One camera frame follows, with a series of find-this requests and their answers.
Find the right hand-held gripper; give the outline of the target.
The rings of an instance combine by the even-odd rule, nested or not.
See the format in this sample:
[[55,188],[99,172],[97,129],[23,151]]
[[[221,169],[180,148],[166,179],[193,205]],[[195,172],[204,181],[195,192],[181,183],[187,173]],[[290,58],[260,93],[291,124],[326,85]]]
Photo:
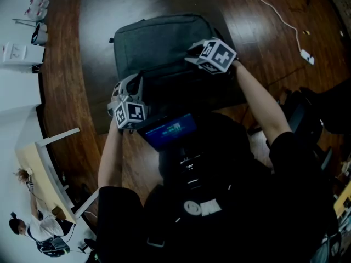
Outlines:
[[187,51],[185,61],[212,75],[227,73],[237,57],[237,52],[218,38],[203,39]]

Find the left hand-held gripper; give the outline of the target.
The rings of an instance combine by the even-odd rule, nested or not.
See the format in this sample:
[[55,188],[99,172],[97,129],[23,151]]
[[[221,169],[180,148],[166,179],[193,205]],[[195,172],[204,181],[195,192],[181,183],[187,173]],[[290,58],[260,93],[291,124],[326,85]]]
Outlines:
[[115,120],[118,129],[134,130],[137,124],[146,120],[146,105],[138,99],[143,97],[143,86],[141,72],[129,75],[115,85],[107,112]]

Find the grey backpack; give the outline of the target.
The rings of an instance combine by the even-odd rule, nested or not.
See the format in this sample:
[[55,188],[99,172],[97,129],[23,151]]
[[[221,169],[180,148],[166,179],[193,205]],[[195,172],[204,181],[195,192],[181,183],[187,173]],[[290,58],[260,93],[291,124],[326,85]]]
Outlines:
[[143,97],[150,113],[169,108],[216,110],[243,104],[235,72],[212,75],[184,60],[186,51],[220,32],[196,14],[159,16],[120,28],[114,45],[118,82],[143,73]]

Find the person's left forearm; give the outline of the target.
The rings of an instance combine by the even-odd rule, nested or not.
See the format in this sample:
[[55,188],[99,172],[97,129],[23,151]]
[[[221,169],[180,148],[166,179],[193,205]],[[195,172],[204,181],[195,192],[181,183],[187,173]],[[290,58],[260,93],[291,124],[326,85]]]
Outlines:
[[98,171],[99,188],[122,186],[123,133],[113,119],[105,142]]

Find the person's right forearm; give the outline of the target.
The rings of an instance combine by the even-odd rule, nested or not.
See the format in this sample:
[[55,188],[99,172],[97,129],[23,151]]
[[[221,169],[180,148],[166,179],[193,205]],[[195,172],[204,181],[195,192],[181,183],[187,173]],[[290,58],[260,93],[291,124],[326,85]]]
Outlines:
[[252,114],[271,145],[278,136],[291,131],[287,119],[276,100],[241,62],[235,60],[232,66]]

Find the chest-mounted tablet screen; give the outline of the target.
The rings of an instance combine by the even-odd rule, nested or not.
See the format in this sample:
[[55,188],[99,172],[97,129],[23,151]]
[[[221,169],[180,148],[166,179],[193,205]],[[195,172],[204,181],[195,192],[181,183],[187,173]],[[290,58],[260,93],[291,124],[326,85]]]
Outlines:
[[137,133],[157,152],[182,143],[197,130],[191,113],[158,115],[137,125]]

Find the white power strip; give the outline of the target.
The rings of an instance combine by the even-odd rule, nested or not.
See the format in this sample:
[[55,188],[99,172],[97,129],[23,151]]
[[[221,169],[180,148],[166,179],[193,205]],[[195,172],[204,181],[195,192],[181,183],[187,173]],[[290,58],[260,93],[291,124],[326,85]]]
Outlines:
[[306,50],[301,49],[301,51],[300,51],[300,56],[301,56],[305,61],[307,61],[309,64],[311,64],[311,65],[314,65],[314,64],[315,64],[315,59],[314,59],[314,57],[313,57],[311,54],[309,54]]

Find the white waste bin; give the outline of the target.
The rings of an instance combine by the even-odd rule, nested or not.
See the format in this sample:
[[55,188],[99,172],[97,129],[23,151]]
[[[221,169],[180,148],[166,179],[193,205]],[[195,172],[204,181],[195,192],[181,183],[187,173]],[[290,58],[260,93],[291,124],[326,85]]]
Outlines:
[[44,45],[48,41],[47,25],[39,22],[31,38],[31,43],[35,45]]

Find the white water dispenser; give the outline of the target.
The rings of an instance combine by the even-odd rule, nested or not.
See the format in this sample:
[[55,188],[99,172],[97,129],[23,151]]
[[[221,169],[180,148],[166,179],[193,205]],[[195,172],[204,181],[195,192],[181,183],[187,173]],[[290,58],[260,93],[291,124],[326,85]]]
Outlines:
[[3,48],[0,64],[40,65],[43,63],[45,47],[34,44],[8,42]]

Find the light wooden white-legged table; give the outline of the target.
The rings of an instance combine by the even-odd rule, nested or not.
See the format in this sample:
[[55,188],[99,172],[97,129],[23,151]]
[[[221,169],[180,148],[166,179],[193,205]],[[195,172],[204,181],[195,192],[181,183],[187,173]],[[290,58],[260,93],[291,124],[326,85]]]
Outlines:
[[65,219],[73,224],[77,223],[77,220],[96,200],[99,191],[96,190],[77,208],[76,212],[73,212],[73,203],[66,192],[69,187],[68,185],[64,186],[59,180],[49,157],[47,145],[78,133],[79,131],[79,128],[71,129],[61,134],[33,142],[16,150],[16,156],[20,167],[27,170],[29,176],[33,178],[33,194],[37,198],[39,205],[49,212],[52,212],[54,209],[59,209],[59,211],[63,213]]

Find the thin metal pole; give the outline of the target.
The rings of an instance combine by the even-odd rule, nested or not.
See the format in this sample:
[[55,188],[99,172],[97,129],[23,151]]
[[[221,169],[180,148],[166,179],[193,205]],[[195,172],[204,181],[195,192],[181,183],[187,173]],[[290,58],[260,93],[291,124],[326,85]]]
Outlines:
[[37,26],[37,22],[32,21],[32,20],[13,19],[13,21],[15,22],[15,24],[25,25],[25,26],[29,26],[29,27],[36,27]]

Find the black fabric heap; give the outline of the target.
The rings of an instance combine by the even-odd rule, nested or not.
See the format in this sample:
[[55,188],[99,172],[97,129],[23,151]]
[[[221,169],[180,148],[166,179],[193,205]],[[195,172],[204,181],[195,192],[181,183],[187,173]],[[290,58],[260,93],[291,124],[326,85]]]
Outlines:
[[306,87],[300,91],[329,133],[351,135],[351,77],[323,93]]

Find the brown dried plant pot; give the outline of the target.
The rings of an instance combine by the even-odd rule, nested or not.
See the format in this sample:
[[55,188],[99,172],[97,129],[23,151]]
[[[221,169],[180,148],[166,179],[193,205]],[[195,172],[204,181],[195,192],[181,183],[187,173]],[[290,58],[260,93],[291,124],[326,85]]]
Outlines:
[[31,168],[18,168],[14,175],[22,184],[32,183],[33,171]]

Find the small brown box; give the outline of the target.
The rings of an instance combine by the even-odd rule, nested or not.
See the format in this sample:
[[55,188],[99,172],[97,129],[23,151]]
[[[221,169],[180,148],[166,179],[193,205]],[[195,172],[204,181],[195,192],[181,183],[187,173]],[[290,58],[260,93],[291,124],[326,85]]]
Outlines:
[[59,206],[56,206],[56,207],[52,210],[52,214],[53,214],[56,218],[58,218],[58,219],[60,219],[60,220],[62,220],[62,221],[64,221],[64,220],[67,219],[65,213],[63,212],[63,210],[62,210]]

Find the person's black t-shirt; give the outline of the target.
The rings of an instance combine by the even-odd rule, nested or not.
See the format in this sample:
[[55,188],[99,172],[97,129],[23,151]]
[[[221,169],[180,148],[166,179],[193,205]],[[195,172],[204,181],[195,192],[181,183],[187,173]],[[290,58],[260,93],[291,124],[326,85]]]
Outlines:
[[162,185],[145,203],[124,187],[99,188],[100,263],[309,263],[338,230],[332,189],[293,132],[254,158],[244,127],[209,113],[198,130],[159,152]]

